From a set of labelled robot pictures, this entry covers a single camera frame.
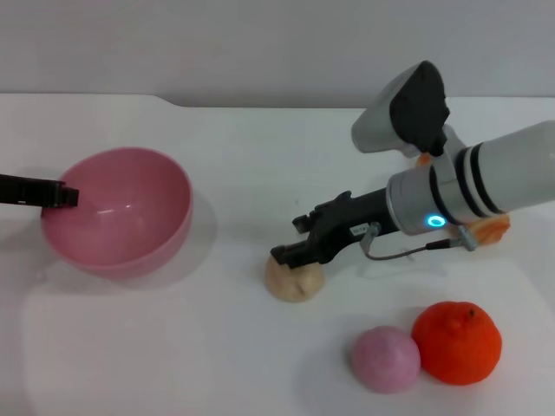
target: white tabletop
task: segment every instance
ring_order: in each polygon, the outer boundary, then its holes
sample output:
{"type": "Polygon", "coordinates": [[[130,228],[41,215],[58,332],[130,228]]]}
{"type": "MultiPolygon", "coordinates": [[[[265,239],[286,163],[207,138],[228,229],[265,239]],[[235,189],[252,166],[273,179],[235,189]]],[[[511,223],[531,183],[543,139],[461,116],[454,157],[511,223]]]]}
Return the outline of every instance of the white tabletop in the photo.
{"type": "MultiPolygon", "coordinates": [[[[555,100],[449,100],[468,144],[547,119],[555,100]]],[[[0,413],[22,416],[552,415],[555,408],[555,205],[512,214],[503,241],[371,263],[356,246],[325,267],[310,302],[275,300],[269,249],[299,239],[291,220],[410,166],[361,154],[361,110],[182,108],[139,95],[0,95],[0,172],[57,178],[116,146],[147,146],[190,174],[193,227],[162,270],[128,283],[87,276],[45,245],[39,211],[0,206],[0,413]],[[471,387],[422,375],[373,394],[345,364],[375,325],[409,330],[423,308],[478,303],[504,349],[471,387]]],[[[380,237],[375,253],[436,235],[380,237]]]]}

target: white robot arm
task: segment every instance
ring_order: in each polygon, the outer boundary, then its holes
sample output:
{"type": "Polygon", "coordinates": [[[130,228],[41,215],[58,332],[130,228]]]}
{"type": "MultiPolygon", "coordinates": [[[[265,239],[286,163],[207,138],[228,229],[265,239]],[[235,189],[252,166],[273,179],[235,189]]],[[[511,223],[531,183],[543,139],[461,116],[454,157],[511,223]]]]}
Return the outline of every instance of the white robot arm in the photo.
{"type": "Polygon", "coordinates": [[[409,157],[429,153],[433,163],[397,173],[386,188],[358,198],[344,192],[296,218],[297,230],[309,237],[272,249],[277,262],[291,268],[327,263],[361,241],[368,255],[378,235],[422,234],[447,223],[460,227],[459,241],[417,250],[472,250],[476,244],[464,224],[555,199],[555,121],[466,147],[444,124],[448,116],[443,81],[432,63],[422,62],[390,82],[353,125],[356,148],[398,150],[409,157]]]}

